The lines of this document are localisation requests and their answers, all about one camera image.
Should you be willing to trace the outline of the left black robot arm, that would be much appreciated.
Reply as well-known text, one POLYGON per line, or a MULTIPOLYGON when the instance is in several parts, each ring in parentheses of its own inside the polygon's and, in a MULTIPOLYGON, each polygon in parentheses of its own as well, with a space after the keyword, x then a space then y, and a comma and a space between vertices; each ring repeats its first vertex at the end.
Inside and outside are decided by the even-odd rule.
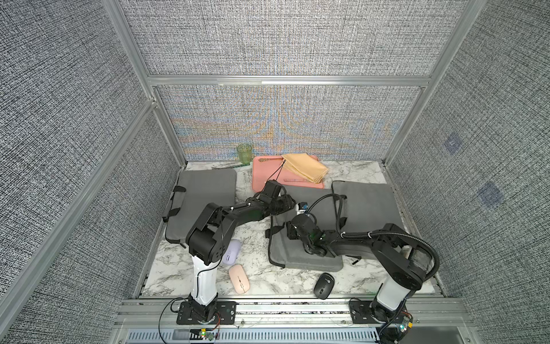
POLYGON ((295 208, 296 201, 279 182, 269 180, 261 192, 234 206, 207 204, 186 237, 193 260, 193 289, 188 304, 201 322, 213 319, 218 292, 217 268, 235 229, 249 222, 278 216, 295 208))

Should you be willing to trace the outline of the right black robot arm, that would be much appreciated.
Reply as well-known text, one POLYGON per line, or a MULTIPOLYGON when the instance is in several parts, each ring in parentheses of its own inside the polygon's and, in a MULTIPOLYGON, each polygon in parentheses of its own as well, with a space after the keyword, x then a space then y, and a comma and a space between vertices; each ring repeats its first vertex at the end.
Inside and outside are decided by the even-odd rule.
POLYGON ((431 279, 440 267, 435 249, 393 223, 370 232, 322 231, 306 213, 286 225, 292 239, 305 252, 318 257, 350 256, 376 259, 388 274, 370 304, 372 317, 389 325, 405 310, 406 301, 431 279))

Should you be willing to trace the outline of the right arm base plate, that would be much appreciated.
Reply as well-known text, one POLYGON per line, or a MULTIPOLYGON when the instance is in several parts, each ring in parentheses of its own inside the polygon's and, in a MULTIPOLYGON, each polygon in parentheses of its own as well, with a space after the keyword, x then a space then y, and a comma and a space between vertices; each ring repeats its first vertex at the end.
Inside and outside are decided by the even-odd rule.
POLYGON ((359 298, 351 298, 349 300, 349 314, 353 324, 378 324, 378 321, 372 316, 371 303, 371 300, 361 300, 359 298))

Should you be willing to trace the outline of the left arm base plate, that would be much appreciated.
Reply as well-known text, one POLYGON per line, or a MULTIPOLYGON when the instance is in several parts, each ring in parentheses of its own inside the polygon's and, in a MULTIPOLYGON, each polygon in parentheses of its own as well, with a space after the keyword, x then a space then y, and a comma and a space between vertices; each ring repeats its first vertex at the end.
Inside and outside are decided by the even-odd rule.
POLYGON ((209 305, 200 305, 194 300, 180 304, 177 325, 233 325, 236 317, 236 302, 213 301, 209 305))

